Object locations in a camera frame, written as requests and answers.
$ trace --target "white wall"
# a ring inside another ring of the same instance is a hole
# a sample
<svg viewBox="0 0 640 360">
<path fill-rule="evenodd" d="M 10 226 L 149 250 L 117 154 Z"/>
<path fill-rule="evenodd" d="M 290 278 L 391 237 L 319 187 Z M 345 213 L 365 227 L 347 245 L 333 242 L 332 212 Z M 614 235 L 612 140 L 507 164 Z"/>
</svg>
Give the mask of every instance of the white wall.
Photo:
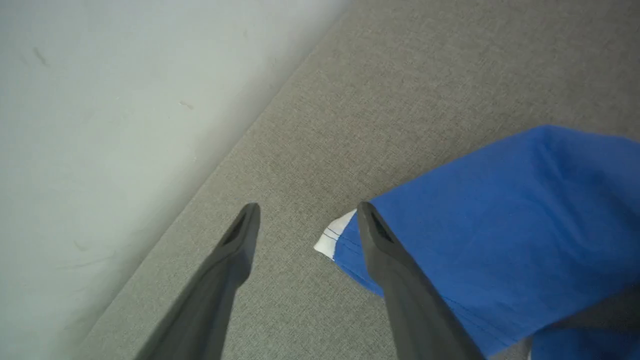
<svg viewBox="0 0 640 360">
<path fill-rule="evenodd" d="M 3 0 L 0 358 L 64 358 L 346 0 Z"/>
</svg>

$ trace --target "textured gray surface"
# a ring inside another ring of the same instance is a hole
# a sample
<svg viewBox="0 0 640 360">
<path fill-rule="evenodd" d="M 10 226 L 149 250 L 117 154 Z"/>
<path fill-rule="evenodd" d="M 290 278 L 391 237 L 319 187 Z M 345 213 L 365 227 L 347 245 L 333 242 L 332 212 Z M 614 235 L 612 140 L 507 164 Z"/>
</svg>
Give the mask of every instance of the textured gray surface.
<svg viewBox="0 0 640 360">
<path fill-rule="evenodd" d="M 225 358 L 392 359 L 381 299 L 313 251 L 323 228 L 362 199 L 539 124 L 639 139 L 639 9 L 356 0 L 160 239 L 80 357 L 131 359 L 236 211 L 258 201 L 264 237 Z M 513 354 L 503 358 L 522 356 Z"/>
</svg>

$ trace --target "gray fabric surface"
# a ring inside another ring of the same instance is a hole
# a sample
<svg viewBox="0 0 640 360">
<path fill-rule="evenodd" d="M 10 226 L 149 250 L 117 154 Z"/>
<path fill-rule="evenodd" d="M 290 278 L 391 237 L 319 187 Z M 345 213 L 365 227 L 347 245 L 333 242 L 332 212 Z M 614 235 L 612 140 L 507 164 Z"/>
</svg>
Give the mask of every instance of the gray fabric surface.
<svg viewBox="0 0 640 360">
<path fill-rule="evenodd" d="M 356 0 L 160 239 L 79 358 L 131 359 L 248 201 L 262 206 L 264 237 L 225 358 L 394 358 L 381 299 L 313 251 L 323 228 L 363 199 L 539 124 L 639 139 L 639 9 Z"/>
</svg>

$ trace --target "blue cloth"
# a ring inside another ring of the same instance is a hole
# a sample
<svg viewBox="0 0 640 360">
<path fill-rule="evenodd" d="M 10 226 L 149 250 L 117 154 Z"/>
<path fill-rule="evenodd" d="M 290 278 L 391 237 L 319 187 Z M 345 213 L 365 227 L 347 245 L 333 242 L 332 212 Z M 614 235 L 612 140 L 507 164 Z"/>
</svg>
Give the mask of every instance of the blue cloth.
<svg viewBox="0 0 640 360">
<path fill-rule="evenodd" d="M 486 356 L 640 282 L 631 140 L 537 127 L 371 202 Z M 382 295 L 355 215 L 333 258 Z"/>
</svg>

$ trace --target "white fabric corner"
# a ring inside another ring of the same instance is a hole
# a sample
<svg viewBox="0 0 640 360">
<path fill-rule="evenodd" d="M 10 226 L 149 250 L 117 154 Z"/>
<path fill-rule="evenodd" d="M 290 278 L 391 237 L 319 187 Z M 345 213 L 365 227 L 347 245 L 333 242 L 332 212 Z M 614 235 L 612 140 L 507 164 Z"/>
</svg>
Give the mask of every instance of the white fabric corner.
<svg viewBox="0 0 640 360">
<path fill-rule="evenodd" d="M 347 224 L 349 224 L 349 221 L 351 221 L 351 218 L 355 213 L 356 211 L 354 209 L 332 221 L 329 226 L 324 229 L 320 239 L 318 239 L 317 243 L 314 245 L 314 249 L 333 260 L 335 244 L 338 242 L 338 238 L 342 235 L 344 228 L 347 227 Z"/>
</svg>

